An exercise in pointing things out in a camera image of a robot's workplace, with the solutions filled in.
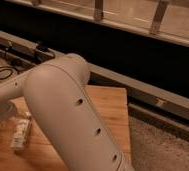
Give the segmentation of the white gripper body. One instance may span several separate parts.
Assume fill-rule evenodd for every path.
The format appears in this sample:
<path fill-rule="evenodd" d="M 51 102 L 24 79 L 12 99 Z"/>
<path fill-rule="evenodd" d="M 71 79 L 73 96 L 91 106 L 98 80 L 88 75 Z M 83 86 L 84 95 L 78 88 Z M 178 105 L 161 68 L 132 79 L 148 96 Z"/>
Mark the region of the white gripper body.
<path fill-rule="evenodd" d="M 0 121 L 7 120 L 13 117 L 17 112 L 16 106 L 12 102 L 0 104 Z"/>

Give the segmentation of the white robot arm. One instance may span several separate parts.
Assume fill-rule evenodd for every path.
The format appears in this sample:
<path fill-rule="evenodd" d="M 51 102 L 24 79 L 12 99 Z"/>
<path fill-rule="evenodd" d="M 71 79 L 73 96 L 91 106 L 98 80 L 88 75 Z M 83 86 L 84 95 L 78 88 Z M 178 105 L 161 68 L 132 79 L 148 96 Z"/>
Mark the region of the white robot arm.
<path fill-rule="evenodd" d="M 93 106 L 88 62 L 68 53 L 0 82 L 0 118 L 25 103 L 69 171 L 135 171 Z"/>

